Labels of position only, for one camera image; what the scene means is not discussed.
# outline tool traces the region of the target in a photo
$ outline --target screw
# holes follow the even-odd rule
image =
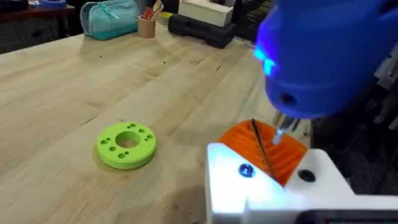
[[[239,173],[244,177],[254,177],[254,169],[250,164],[242,164],[239,166]]]

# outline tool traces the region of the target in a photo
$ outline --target orange 3d printed part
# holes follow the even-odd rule
[[[261,150],[250,120],[232,127],[218,141],[226,144],[271,177],[274,175],[275,180],[283,186],[301,161],[307,148],[287,134],[282,137],[279,144],[273,144],[272,138],[276,129],[260,121],[254,120],[254,122],[266,156]]]

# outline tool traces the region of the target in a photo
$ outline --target hole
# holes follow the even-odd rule
[[[290,106],[296,105],[296,99],[292,95],[286,93],[281,94],[280,101],[285,105],[290,105]]]
[[[305,170],[305,169],[304,170],[299,170],[298,171],[298,176],[302,180],[304,180],[306,182],[310,182],[310,183],[315,182],[315,180],[316,180],[315,175],[310,170]]]
[[[141,139],[138,134],[132,131],[124,131],[116,136],[115,141],[120,147],[132,148],[137,146]]]

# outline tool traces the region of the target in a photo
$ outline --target green ring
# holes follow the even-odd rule
[[[134,147],[122,147],[117,142],[134,140]],[[97,153],[108,166],[116,169],[134,169],[148,163],[156,150],[156,137],[147,126],[138,123],[117,123],[98,136]]]

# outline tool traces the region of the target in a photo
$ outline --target wooden workbench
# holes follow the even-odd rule
[[[155,39],[79,35],[0,55],[0,70],[2,224],[201,224],[206,145],[275,111],[247,45],[219,50],[161,26]],[[157,136],[140,169],[96,156],[97,135],[120,121]]]

